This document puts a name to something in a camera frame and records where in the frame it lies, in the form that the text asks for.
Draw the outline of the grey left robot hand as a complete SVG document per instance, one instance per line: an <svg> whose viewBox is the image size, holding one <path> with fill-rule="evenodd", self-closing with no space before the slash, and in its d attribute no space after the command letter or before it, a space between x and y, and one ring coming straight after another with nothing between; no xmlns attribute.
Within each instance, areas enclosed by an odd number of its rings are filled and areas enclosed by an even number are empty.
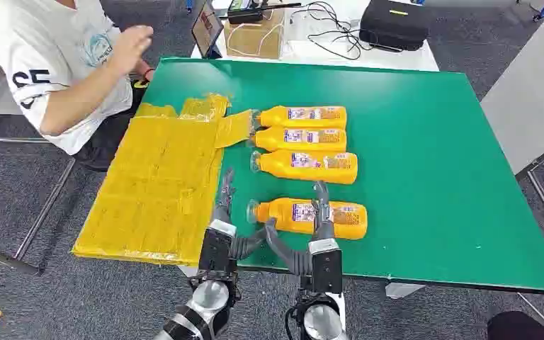
<svg viewBox="0 0 544 340"><path fill-rule="evenodd" d="M213 220L221 220L230 225L232 225L232 200L236 191L236 188L232 186L233 178L234 169L229 168L222 177L222 184L220 185L212 214ZM236 260L245 260L249 258L251 254L261 246L265 238L266 231L264 228L258 229L250 237L235 236L229 251L229 257Z"/></svg>

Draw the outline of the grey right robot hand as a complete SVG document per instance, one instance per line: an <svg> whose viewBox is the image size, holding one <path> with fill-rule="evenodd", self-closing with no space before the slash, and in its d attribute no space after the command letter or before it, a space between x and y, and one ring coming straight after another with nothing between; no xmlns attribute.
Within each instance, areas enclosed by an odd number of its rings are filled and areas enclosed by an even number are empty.
<svg viewBox="0 0 544 340"><path fill-rule="evenodd" d="M310 216L313 217L313 233L306 250L291 249L278 236L278 217L270 217L264 224L266 242L269 248L297 276L313 276L322 271L341 270L341 250L334 236L334 222L331 219L329 191L323 181L313 185L316 197L311 200Z"/></svg>

